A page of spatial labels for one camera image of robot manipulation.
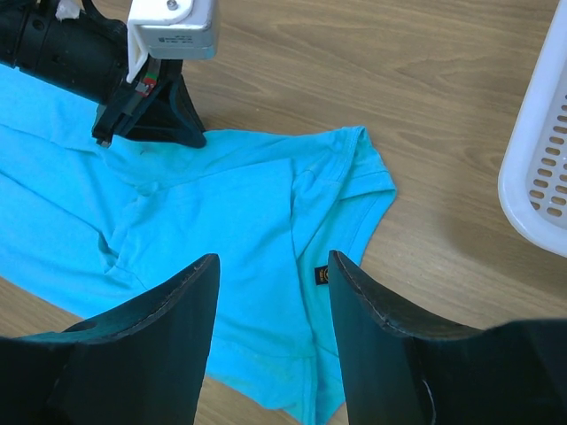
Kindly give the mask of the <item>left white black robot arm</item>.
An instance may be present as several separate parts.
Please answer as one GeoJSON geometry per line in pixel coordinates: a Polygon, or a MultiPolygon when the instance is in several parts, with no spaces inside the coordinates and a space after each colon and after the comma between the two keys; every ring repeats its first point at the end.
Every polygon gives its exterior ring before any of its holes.
{"type": "Polygon", "coordinates": [[[97,103],[91,134],[108,147],[115,136],[136,142],[206,144],[179,59],[127,61],[127,26],[91,1],[59,18],[60,1],[1,3],[1,62],[97,103]]]}

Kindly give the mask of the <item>white plastic basket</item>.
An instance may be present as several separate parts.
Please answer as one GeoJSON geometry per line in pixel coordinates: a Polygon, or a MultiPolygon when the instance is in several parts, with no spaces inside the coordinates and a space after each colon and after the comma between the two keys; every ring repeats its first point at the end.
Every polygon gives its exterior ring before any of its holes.
{"type": "Polygon", "coordinates": [[[566,255],[566,3],[540,50],[498,180],[501,208],[526,240],[566,255]]]}

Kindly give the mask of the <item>turquoise t shirt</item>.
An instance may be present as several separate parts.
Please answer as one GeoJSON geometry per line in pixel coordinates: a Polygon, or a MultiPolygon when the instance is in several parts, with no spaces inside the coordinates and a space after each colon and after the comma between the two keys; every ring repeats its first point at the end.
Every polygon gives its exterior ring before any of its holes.
{"type": "Polygon", "coordinates": [[[397,189],[364,127],[238,130],[206,146],[98,146],[93,102],[1,70],[1,275],[89,318],[207,253],[221,285],[207,372],[325,424],[344,403],[329,252],[360,262],[397,189]]]}

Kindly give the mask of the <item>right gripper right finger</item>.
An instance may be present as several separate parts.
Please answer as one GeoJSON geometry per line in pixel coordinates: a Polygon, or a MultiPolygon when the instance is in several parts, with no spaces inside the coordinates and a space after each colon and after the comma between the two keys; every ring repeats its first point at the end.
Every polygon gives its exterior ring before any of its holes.
{"type": "Polygon", "coordinates": [[[420,343],[479,334],[376,282],[343,252],[329,254],[333,328],[352,424],[434,424],[435,406],[420,343]]]}

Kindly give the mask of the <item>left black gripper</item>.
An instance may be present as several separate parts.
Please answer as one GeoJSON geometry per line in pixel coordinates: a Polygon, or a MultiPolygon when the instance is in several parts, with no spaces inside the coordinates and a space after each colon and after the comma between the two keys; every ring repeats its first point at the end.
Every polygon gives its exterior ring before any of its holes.
{"type": "Polygon", "coordinates": [[[97,108],[92,137],[108,148],[115,136],[135,142],[206,146],[205,127],[190,99],[183,62],[150,58],[131,83],[122,81],[97,108]]]}

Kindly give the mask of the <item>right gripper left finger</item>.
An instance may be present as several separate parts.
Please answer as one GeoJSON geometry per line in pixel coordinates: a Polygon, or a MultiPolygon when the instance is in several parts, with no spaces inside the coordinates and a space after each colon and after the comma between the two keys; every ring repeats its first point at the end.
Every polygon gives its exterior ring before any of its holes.
{"type": "Polygon", "coordinates": [[[220,260],[206,254],[160,285],[57,335],[68,360],[49,424],[192,424],[212,341],[220,260]]]}

